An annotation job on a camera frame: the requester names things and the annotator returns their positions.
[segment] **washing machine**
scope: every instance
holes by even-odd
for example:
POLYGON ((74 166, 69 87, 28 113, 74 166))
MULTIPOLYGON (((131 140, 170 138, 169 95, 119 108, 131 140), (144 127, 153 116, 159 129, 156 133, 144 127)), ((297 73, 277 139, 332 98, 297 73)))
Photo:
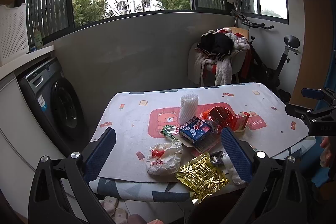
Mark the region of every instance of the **washing machine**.
POLYGON ((89 143, 83 111, 56 58, 43 60, 18 76, 22 94, 43 131, 68 157, 89 143))

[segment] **washing machine door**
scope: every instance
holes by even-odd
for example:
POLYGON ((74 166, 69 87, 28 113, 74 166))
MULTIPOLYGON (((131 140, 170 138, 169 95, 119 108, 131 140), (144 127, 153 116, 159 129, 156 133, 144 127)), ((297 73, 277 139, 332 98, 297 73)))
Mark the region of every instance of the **washing machine door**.
POLYGON ((71 83, 61 78, 51 89, 50 106, 57 126, 65 137, 79 140, 86 137, 83 111, 71 83))

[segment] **countertop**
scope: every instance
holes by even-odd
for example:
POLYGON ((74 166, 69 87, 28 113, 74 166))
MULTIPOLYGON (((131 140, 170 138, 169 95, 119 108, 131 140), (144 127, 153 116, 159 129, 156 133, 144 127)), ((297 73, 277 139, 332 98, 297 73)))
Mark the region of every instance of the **countertop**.
POLYGON ((34 60, 35 58, 38 58, 46 53, 52 52, 54 50, 54 46, 47 46, 44 48, 41 48, 37 51, 22 55, 18 57, 17 59, 8 62, 7 64, 4 64, 0 67, 0 80, 2 80, 4 77, 6 77, 8 74, 12 73, 14 70, 20 68, 22 65, 34 60))

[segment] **exercise bike seat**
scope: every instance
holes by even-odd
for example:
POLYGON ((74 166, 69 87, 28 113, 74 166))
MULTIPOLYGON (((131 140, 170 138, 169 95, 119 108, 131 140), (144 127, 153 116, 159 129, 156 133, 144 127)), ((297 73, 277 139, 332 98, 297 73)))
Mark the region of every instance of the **exercise bike seat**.
POLYGON ((293 36, 293 35, 286 35, 283 39, 285 44, 291 48, 298 48, 300 47, 300 40, 293 36))

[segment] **gray wall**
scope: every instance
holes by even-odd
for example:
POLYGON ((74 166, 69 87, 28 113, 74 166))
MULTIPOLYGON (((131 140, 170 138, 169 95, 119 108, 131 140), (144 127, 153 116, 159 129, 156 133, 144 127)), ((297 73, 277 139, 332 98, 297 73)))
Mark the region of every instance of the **gray wall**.
POLYGON ((217 14, 133 16, 62 37, 55 54, 93 126, 118 92, 189 87, 191 45, 210 29, 232 25, 233 17, 217 14))
MULTIPOLYGON (((287 0, 288 1, 288 20, 289 24, 283 24, 274 21, 261 20, 250 18, 251 22, 265 23, 266 26, 273 25, 271 30, 262 28, 250 28, 250 37, 254 36, 256 39, 253 42, 253 47, 258 52, 263 62, 270 68, 276 69, 280 61, 282 53, 285 49, 284 36, 291 34, 300 40, 299 51, 303 50, 303 42, 305 37, 305 8, 303 0, 287 0)), ((288 55, 290 59, 289 64, 285 63, 280 74, 281 84, 279 88, 292 93, 296 78, 299 73, 301 64, 301 55, 294 55, 290 52, 288 55)))

